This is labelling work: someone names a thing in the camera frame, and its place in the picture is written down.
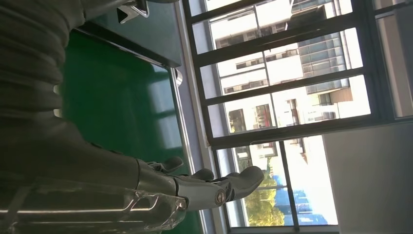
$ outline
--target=window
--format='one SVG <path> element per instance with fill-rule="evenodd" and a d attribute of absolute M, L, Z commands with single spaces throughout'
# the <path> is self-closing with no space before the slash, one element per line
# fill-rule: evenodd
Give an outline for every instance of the window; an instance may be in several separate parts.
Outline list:
<path fill-rule="evenodd" d="M 311 147 L 303 153 L 305 142 Z M 282 157 L 265 152 L 272 149 L 260 145 L 232 149 L 239 152 L 237 155 L 249 152 L 248 159 L 235 158 L 239 171 L 247 165 L 254 165 L 260 167 L 265 176 L 258 189 L 244 199 L 246 217 L 241 221 L 246 224 L 240 226 L 293 226 L 294 213 L 300 225 L 337 225 L 322 137 L 272 142 L 272 145 L 275 146 L 275 152 L 281 151 L 282 157 L 286 158 L 290 180 L 287 180 Z M 295 212 L 291 207 L 288 185 L 292 188 Z M 231 212 L 243 213 L 236 208 Z"/>
<path fill-rule="evenodd" d="M 244 112 L 242 109 L 229 112 L 229 125 L 232 133 L 246 130 Z"/>
<path fill-rule="evenodd" d="M 309 225 L 338 232 L 322 135 L 397 122 L 387 116 L 393 110 L 380 42 L 370 35 L 374 14 L 371 1 L 265 0 L 187 22 L 214 160 L 223 176 L 251 165 L 265 174 L 251 196 L 227 204 L 231 232 L 304 233 Z M 196 33 L 201 26 L 206 38 Z M 220 40 L 228 47 L 209 52 Z M 362 58 L 375 59 L 364 65 Z"/>
<path fill-rule="evenodd" d="M 224 89 L 225 94 L 230 94 L 237 91 L 245 91 L 252 88 L 259 88 L 261 86 L 268 85 L 267 80 L 252 81 L 248 84 L 236 85 Z"/>
<path fill-rule="evenodd" d="M 231 36 L 230 38 L 220 39 L 216 41 L 217 48 L 224 48 L 230 45 L 235 45 L 244 41 L 244 35 Z"/>
<path fill-rule="evenodd" d="M 268 104 L 255 107 L 255 122 L 257 128 L 272 126 L 271 112 Z"/>

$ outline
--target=white wall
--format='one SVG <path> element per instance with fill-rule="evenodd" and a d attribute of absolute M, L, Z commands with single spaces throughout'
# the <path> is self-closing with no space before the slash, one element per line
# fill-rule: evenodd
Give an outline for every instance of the white wall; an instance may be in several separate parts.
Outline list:
<path fill-rule="evenodd" d="M 413 124 L 323 138 L 341 233 L 413 233 Z"/>

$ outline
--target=window pane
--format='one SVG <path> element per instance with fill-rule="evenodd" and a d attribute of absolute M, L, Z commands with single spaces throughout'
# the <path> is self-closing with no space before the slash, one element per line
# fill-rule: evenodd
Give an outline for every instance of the window pane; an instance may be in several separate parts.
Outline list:
<path fill-rule="evenodd" d="M 406 0 L 374 0 L 373 3 L 376 9 L 381 9 L 395 4 L 404 3 Z"/>
<path fill-rule="evenodd" d="M 195 16 L 241 0 L 189 0 L 191 15 Z"/>
<path fill-rule="evenodd" d="M 276 126 L 270 94 L 208 106 L 208 110 L 215 137 Z M 226 123 L 219 125 L 218 119 Z"/>
<path fill-rule="evenodd" d="M 272 95 L 279 128 L 370 114 L 363 76 Z"/>
<path fill-rule="evenodd" d="M 207 0 L 207 5 L 224 5 Z M 294 29 L 352 12 L 351 0 L 269 0 L 195 24 L 197 53 Z"/>
<path fill-rule="evenodd" d="M 337 225 L 322 136 L 284 144 L 299 224 Z"/>
<path fill-rule="evenodd" d="M 293 226 L 288 191 L 258 189 L 245 198 L 249 227 Z"/>
<path fill-rule="evenodd" d="M 271 95 L 272 99 L 268 94 L 209 106 L 214 137 L 370 114 L 363 75 Z M 221 126 L 215 110 L 225 115 Z"/>
<path fill-rule="evenodd" d="M 205 96 L 214 98 L 362 67 L 360 54 L 356 29 L 351 28 L 230 59 L 201 68 Z"/>
<path fill-rule="evenodd" d="M 265 176 L 250 196 L 227 206 L 232 227 L 293 225 L 279 150 L 277 142 L 270 142 L 218 151 L 222 176 L 241 172 L 249 166 L 261 168 Z"/>
<path fill-rule="evenodd" d="M 412 11 L 402 8 L 394 16 L 377 20 L 396 117 L 413 116 L 413 81 L 408 75 L 411 62 L 405 49 L 411 43 L 413 29 L 404 25 L 411 18 Z"/>

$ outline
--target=silver metal part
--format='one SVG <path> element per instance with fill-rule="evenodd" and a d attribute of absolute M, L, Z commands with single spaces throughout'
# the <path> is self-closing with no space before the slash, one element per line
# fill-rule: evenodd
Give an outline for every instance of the silver metal part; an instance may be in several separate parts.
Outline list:
<path fill-rule="evenodd" d="M 122 12 L 126 14 L 126 17 L 125 16 L 121 17 L 119 16 L 119 13 L 118 13 L 119 23 L 124 24 L 130 21 L 131 19 L 136 18 L 139 15 L 145 18 L 148 18 L 149 17 L 149 6 L 146 1 L 145 1 L 145 4 L 146 4 L 146 9 L 147 9 L 146 11 L 143 9 L 139 9 L 137 7 L 135 0 L 127 2 L 124 5 L 118 7 L 119 10 L 121 10 Z"/>
<path fill-rule="evenodd" d="M 225 203 L 225 191 L 222 187 L 197 179 L 175 178 L 177 195 L 187 200 L 188 211 L 198 211 L 220 207 Z"/>

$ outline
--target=window frame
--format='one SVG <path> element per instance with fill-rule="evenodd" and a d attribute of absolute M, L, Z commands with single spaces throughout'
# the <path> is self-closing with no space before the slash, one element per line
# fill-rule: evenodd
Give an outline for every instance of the window frame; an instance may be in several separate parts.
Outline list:
<path fill-rule="evenodd" d="M 371 1 L 351 0 L 353 12 L 337 16 L 331 19 L 311 24 L 309 26 L 298 27 L 287 31 L 282 31 L 261 38 L 244 41 L 239 44 L 230 45 L 225 48 L 214 51 L 198 54 L 195 48 L 195 37 L 192 30 L 192 25 L 200 23 L 214 17 L 218 17 L 236 10 L 254 6 L 262 2 L 262 0 L 241 0 L 218 9 L 201 13 L 196 16 L 191 16 L 189 0 L 183 0 L 184 12 L 187 21 L 187 31 L 189 42 L 191 44 L 191 53 L 193 57 L 194 73 L 198 84 L 198 93 L 202 106 L 204 117 L 206 136 L 211 145 L 214 154 L 214 161 L 219 165 L 217 159 L 217 150 L 235 148 L 243 145 L 249 145 L 252 142 L 283 142 L 284 140 L 309 137 L 330 132 L 349 130 L 354 128 L 364 128 L 369 126 L 377 126 L 384 124 L 394 124 L 405 121 L 405 119 L 396 119 L 394 117 L 393 105 L 391 104 L 390 89 L 388 87 L 388 78 L 385 72 L 384 60 L 381 52 L 380 42 L 375 23 L 375 16 L 386 14 L 392 11 L 398 5 L 389 7 L 388 9 L 374 10 Z M 220 97 L 206 98 L 202 85 L 202 76 L 200 68 L 207 65 L 213 65 L 221 61 L 238 58 L 244 55 L 253 54 L 255 52 L 264 51 L 269 48 L 280 47 L 283 45 L 304 41 L 306 39 L 316 38 L 334 32 L 341 32 L 345 29 L 356 28 L 360 52 L 363 61 L 363 67 L 338 71 L 331 74 L 316 76 L 311 78 L 312 82 L 306 79 L 295 80 L 288 83 L 263 87 L 259 89 L 248 90 L 235 94 L 229 94 Z M 306 31 L 307 34 L 300 34 L 300 31 Z M 246 97 L 254 97 L 258 95 L 270 94 L 277 91 L 302 87 L 306 85 L 333 81 L 342 78 L 353 77 L 356 75 L 364 75 L 366 88 L 370 103 L 371 114 L 367 116 L 352 117 L 348 119 L 336 119 L 327 122 L 313 123 L 308 125 L 292 126 L 288 130 L 268 129 L 259 132 L 248 132 L 245 134 L 236 134 L 233 136 L 214 137 L 212 134 L 208 106 L 224 103 L 227 101 L 239 100 Z M 229 233 L 338 233 L 337 226 L 327 227 L 265 227 L 265 228 L 232 228 L 229 226 L 227 213 L 226 225 Z"/>

